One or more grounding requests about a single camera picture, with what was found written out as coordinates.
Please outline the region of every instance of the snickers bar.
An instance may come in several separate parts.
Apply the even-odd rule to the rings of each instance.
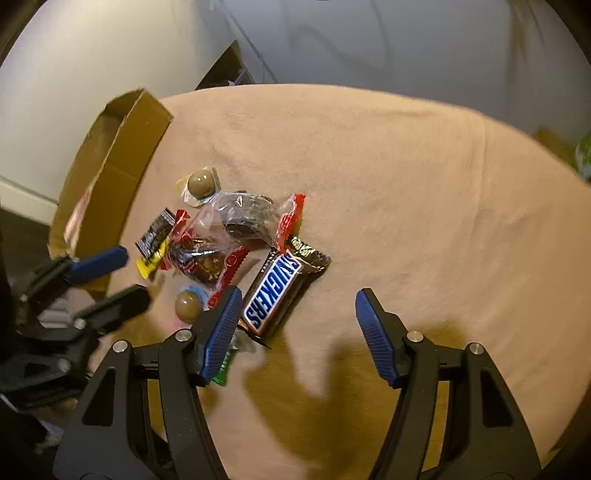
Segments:
[[[241,321],[257,337],[268,340],[294,301],[330,264],[330,257],[298,237],[289,238],[282,254],[272,248],[246,292]]]

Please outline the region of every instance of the green candy wrapper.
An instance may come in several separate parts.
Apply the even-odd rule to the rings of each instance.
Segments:
[[[228,380],[228,368],[230,367],[232,358],[234,358],[234,355],[236,355],[236,351],[237,350],[234,350],[233,348],[228,349],[226,356],[223,359],[222,366],[220,367],[220,371],[215,377],[212,378],[212,381],[221,387],[226,386],[226,382]]]

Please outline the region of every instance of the black candy wrapper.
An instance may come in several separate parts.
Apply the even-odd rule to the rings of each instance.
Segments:
[[[148,231],[135,243],[135,246],[138,247],[139,252],[145,258],[150,258],[160,248],[160,244],[173,229],[174,220],[174,213],[167,208],[164,209],[154,219]]]

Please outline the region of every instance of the yellow candy wrapper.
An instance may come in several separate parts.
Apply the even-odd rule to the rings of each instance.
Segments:
[[[166,237],[162,243],[160,243],[160,247],[158,247],[158,249],[152,254],[150,258],[140,258],[139,260],[135,261],[135,264],[138,266],[139,274],[142,275],[142,277],[144,277],[146,280],[149,279],[156,270],[158,270],[158,266],[166,254],[166,249],[168,248],[169,243],[170,238]]]

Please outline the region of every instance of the metal screw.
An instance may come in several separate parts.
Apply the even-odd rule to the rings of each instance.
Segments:
[[[66,358],[60,358],[60,359],[57,361],[57,369],[58,369],[60,372],[64,372],[64,373],[66,374],[66,373],[68,373],[68,372],[70,371],[70,368],[71,368],[71,367],[72,367],[72,366],[70,365],[70,361],[69,361],[69,360],[67,360]]]
[[[72,322],[72,326],[74,328],[77,328],[78,330],[84,330],[84,327],[86,326],[86,320],[77,318],[76,320],[74,320],[74,322]]]
[[[423,334],[421,332],[416,332],[416,331],[412,331],[412,332],[408,332],[407,333],[407,338],[412,342],[412,343],[419,343],[423,341]]]
[[[191,330],[183,329],[183,330],[179,330],[177,333],[175,333],[174,337],[179,342],[186,342],[187,340],[189,340],[191,338],[191,335],[192,335]]]
[[[470,344],[470,351],[474,355],[480,355],[480,354],[484,353],[484,347],[479,343],[471,343]]]
[[[127,342],[125,340],[119,340],[113,344],[113,350],[117,353],[125,352],[127,348]]]

